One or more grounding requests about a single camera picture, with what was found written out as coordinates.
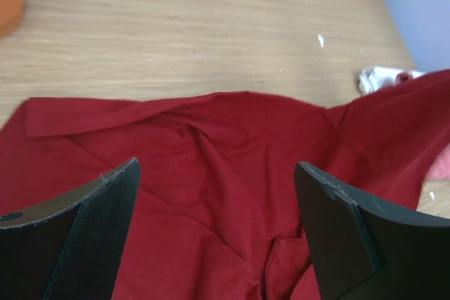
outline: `red cloth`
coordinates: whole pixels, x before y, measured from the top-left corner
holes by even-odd
[[[319,299],[295,163],[414,209],[449,121],[450,71],[331,109],[255,93],[32,98],[0,132],[0,214],[138,157],[113,299]]]

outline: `white speck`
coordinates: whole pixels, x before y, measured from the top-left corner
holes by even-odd
[[[320,34],[317,34],[317,39],[319,39],[319,43],[321,44],[321,47],[323,48],[323,43],[324,43],[323,37]]]

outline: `white panel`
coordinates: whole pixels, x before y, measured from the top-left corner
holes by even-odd
[[[419,70],[450,68],[450,0],[385,0]]]

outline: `wood grain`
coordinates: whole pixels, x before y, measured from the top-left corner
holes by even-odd
[[[331,106],[369,65],[413,67],[383,0],[27,0],[0,41],[0,125],[29,96],[251,90]]]

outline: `light wood tabletop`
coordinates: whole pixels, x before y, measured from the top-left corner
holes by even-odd
[[[0,125],[30,96],[251,90],[332,106],[369,65],[414,66],[383,0],[27,0],[0,41]],[[420,207],[450,216],[447,183]]]

